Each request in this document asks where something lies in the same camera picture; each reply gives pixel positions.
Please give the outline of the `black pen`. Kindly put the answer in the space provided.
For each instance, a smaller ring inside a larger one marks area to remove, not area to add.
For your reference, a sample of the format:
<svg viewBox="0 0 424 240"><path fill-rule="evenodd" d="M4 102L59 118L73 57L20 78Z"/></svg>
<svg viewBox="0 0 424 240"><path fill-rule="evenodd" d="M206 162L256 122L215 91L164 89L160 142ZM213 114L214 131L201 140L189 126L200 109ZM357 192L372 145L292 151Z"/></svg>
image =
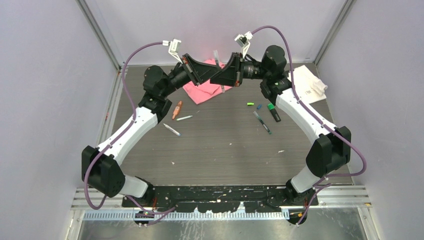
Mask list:
<svg viewBox="0 0 424 240"><path fill-rule="evenodd" d="M217 50L214 50L213 51L213 57L214 57L214 61L215 61L215 65L216 65L216 67L219 69L219 70L221 70L222 68L221 68L221 65L220 65L220 59L219 59L219 54L218 54L218 51ZM226 90L225 90L225 87L224 87L224 85L220 85L220 88L221 88L221 92L222 93L224 93Z"/></svg>

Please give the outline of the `green gel pen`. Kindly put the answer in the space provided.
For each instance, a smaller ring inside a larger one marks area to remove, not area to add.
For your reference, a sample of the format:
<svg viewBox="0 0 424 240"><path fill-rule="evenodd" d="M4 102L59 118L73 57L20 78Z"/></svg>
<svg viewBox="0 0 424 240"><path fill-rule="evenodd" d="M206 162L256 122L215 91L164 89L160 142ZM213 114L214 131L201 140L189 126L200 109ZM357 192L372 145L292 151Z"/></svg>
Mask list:
<svg viewBox="0 0 424 240"><path fill-rule="evenodd" d="M258 119L258 121L260 122L260 124L264 127L264 129L267 131L267 133L269 135L271 135L272 134L272 131L268 128L268 126L265 124L265 122L262 120L262 118L259 116L259 114L256 111L254 111L253 114Z"/></svg>

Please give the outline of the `black green highlighter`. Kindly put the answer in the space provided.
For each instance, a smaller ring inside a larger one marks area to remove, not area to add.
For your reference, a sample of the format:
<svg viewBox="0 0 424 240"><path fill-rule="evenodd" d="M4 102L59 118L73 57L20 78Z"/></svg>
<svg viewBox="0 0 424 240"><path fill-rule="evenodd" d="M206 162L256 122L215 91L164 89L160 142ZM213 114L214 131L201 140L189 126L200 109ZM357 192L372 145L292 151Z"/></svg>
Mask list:
<svg viewBox="0 0 424 240"><path fill-rule="evenodd" d="M268 110L270 111L270 113L271 113L271 115L272 115L273 119L274 119L277 123L278 123L278 122L280 122L280 121L281 121L281 118L280 118L280 116L279 116L279 114L278 114L278 112L277 112L277 110L276 110L275 106L274 106L272 103L269 103L269 104L267 105L267 108L268 108Z"/></svg>

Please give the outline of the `white blue marker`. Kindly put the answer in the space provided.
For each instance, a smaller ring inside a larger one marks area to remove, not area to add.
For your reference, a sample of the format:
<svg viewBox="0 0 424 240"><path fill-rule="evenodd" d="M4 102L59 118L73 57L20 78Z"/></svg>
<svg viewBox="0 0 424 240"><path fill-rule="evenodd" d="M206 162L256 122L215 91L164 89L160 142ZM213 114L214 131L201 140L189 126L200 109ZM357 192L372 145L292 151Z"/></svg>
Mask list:
<svg viewBox="0 0 424 240"><path fill-rule="evenodd" d="M168 130L170 130L172 133L174 133L177 136L181 136L181 133L176 131L174 128L172 128L171 126L169 126L168 124L163 124L165 128L167 128Z"/></svg>

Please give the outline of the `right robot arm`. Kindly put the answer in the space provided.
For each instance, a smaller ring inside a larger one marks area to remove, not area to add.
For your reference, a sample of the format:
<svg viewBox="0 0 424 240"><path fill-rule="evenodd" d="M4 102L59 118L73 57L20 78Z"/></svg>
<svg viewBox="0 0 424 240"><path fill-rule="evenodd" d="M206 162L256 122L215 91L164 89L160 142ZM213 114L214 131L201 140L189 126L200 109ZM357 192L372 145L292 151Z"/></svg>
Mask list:
<svg viewBox="0 0 424 240"><path fill-rule="evenodd" d="M277 45L267 47L261 61L245 60L241 53L233 53L229 62L211 77L210 81L238 87L243 79L261 79L263 96L284 111L305 133L311 148L305 167L288 180L283 190L286 203L298 205L312 192L313 186L327 174L349 163L350 130L327 121L295 95L294 85L285 76L285 51Z"/></svg>

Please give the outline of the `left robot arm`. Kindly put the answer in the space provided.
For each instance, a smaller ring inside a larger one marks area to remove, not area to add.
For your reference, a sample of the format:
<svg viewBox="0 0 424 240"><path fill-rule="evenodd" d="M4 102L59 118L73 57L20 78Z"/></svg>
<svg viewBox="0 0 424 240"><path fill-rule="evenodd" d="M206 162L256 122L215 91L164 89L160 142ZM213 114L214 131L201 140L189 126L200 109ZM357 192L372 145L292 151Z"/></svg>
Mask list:
<svg viewBox="0 0 424 240"><path fill-rule="evenodd" d="M124 174L120 168L135 144L167 115L172 102L166 96L146 91L131 117L110 138L97 147L87 146L82 151L81 171L84 194L93 187L112 198L118 194L129 195L142 207L149 206L154 194L149 183Z"/></svg>

